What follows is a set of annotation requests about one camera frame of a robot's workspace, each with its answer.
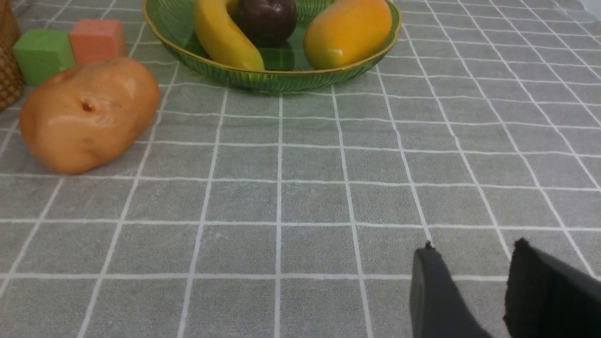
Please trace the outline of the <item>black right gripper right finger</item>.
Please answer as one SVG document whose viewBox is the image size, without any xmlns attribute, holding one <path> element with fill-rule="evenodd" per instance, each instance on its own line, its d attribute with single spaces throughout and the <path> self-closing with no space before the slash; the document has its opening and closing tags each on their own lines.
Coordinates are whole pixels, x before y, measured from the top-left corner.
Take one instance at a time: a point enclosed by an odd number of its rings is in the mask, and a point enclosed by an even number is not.
<svg viewBox="0 0 601 338">
<path fill-rule="evenodd" d="M 601 284 L 521 238 L 509 266 L 503 318 L 513 338 L 598 338 Z"/>
</svg>

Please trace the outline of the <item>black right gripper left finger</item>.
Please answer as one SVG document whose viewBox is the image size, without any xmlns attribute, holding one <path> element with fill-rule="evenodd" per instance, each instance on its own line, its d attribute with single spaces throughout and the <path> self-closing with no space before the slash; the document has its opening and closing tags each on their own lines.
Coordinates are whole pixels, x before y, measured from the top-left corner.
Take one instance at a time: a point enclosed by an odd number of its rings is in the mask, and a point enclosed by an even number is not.
<svg viewBox="0 0 601 338">
<path fill-rule="evenodd" d="M 409 310 L 415 338 L 490 337 L 468 309 L 431 242 L 413 255 Z"/>
</svg>

